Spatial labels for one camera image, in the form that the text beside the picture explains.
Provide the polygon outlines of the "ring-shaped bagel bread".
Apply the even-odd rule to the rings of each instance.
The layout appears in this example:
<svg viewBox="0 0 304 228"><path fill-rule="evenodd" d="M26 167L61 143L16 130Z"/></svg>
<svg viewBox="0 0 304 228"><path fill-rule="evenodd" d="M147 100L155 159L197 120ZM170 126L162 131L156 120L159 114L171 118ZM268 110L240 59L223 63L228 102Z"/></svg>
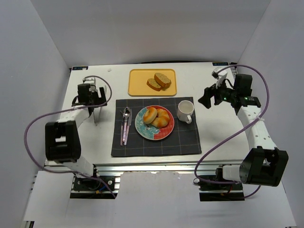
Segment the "ring-shaped bagel bread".
<svg viewBox="0 0 304 228"><path fill-rule="evenodd" d="M154 107L148 107L147 111L143 116L143 122L145 124L150 124L157 116L158 112L157 109Z"/></svg>

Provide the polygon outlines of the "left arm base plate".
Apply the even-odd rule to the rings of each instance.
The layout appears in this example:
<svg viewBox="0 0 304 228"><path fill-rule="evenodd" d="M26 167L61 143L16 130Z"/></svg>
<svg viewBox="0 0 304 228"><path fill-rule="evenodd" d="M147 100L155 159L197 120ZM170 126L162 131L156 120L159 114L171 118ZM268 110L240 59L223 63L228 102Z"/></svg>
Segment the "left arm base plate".
<svg viewBox="0 0 304 228"><path fill-rule="evenodd" d="M118 176L100 176L107 186L111 189L113 194L117 196L120 184L120 177ZM99 181L87 178L74 177L70 192L71 199L111 199L114 197L108 188Z"/></svg>

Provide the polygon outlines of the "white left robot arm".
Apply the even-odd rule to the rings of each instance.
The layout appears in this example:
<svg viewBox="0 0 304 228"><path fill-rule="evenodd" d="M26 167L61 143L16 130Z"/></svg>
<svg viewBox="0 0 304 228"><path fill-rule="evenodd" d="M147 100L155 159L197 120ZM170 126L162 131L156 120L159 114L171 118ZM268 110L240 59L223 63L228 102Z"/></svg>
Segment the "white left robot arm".
<svg viewBox="0 0 304 228"><path fill-rule="evenodd" d="M94 106L106 106L106 89L95 84L82 83L77 86L77 96L72 100L71 111L55 122L45 125L46 159L63 164L77 175L94 176L94 165L81 155L78 127L94 116Z"/></svg>

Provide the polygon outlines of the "orange striped round bread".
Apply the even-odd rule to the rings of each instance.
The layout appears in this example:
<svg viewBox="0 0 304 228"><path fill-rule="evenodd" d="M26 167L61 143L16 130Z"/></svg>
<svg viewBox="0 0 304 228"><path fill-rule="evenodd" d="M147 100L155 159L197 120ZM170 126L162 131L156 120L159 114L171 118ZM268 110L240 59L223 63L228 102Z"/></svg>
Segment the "orange striped round bread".
<svg viewBox="0 0 304 228"><path fill-rule="evenodd" d="M162 128L168 125L170 121L169 114L166 110L163 109L157 109L157 116L152 121L151 125L157 128Z"/></svg>

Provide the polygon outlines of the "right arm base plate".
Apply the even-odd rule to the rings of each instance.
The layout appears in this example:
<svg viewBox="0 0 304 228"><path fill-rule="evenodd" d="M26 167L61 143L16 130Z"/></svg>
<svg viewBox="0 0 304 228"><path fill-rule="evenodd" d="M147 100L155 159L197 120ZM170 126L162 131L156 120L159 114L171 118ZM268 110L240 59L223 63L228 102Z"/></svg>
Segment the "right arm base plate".
<svg viewBox="0 0 304 228"><path fill-rule="evenodd" d="M201 202L243 201L243 186L239 184L211 184L195 179L199 186L199 199Z"/></svg>

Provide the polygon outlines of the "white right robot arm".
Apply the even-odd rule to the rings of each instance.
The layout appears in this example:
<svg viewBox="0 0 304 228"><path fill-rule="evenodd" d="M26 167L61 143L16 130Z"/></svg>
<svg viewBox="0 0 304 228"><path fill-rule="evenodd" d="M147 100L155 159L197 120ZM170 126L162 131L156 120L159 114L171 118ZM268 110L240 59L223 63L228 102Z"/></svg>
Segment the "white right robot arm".
<svg viewBox="0 0 304 228"><path fill-rule="evenodd" d="M237 74L232 88L226 86L226 73L213 73L213 76L216 83L205 88L199 103L206 108L211 107L211 98L214 98L216 105L230 103L246 128L249 145L249 153L240 165L223 165L220 168L219 180L223 183L233 181L276 187L283 176L288 154L278 149L260 117L260 101L251 95L252 76Z"/></svg>

